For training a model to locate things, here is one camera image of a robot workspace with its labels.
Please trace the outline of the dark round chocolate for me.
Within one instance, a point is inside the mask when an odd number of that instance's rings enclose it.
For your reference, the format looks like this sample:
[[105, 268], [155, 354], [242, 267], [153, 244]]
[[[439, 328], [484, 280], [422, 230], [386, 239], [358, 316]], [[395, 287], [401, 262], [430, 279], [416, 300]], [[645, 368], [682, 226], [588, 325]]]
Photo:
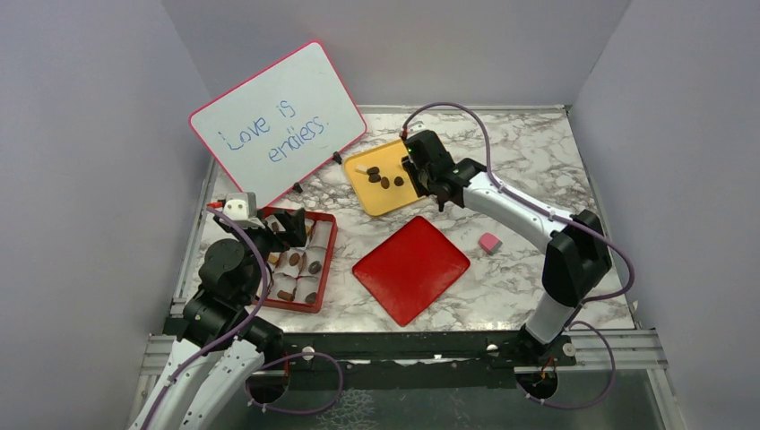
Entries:
[[319, 261], [314, 261], [307, 266], [307, 271], [309, 274], [316, 275], [322, 270], [322, 268], [323, 265]]

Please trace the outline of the brown square chocolate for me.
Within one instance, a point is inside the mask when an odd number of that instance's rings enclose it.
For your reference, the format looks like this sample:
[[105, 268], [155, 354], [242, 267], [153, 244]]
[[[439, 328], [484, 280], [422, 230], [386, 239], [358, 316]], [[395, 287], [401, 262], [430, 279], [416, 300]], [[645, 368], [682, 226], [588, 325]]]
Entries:
[[277, 292], [277, 298], [279, 300], [293, 302], [295, 300], [295, 291], [294, 290], [279, 290]]

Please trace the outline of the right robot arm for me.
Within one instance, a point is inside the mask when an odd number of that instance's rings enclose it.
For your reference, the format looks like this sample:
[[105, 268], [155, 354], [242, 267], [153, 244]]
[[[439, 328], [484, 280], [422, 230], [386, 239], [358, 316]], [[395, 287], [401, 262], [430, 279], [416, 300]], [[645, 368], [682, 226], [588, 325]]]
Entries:
[[543, 254], [544, 293], [516, 343], [524, 362], [541, 363], [552, 354], [552, 342], [582, 300], [612, 267], [599, 217], [588, 210], [572, 214], [544, 204], [505, 185], [473, 159], [454, 161], [433, 131], [415, 133], [402, 142], [402, 167], [418, 196], [433, 196], [440, 207], [451, 202], [483, 214]]

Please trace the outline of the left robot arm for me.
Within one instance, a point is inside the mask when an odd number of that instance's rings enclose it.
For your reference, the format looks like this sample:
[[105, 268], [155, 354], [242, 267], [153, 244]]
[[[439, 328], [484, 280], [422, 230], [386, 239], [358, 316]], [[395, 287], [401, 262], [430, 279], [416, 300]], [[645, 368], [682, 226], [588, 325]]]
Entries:
[[134, 429], [205, 429], [248, 376], [281, 359], [282, 331], [258, 312], [272, 282], [268, 257], [306, 243], [306, 213], [272, 211], [274, 231], [241, 199], [207, 211], [229, 237], [206, 251], [201, 284]]

